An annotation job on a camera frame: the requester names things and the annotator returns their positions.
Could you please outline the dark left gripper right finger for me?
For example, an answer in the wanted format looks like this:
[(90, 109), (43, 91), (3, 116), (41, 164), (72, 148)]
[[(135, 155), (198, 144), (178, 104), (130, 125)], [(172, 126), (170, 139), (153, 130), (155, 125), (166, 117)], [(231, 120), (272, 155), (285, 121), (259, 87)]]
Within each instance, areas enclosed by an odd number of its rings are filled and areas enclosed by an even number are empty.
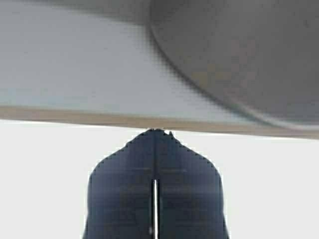
[(156, 131), (159, 238), (227, 239), (223, 186), (215, 166), (172, 133)]

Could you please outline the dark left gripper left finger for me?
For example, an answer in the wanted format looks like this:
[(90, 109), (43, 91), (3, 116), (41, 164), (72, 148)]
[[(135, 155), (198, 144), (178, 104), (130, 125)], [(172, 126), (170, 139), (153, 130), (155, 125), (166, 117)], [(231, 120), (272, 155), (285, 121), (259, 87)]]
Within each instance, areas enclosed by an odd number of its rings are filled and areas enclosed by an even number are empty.
[(89, 177), (85, 239), (151, 239), (156, 132), (140, 133)]

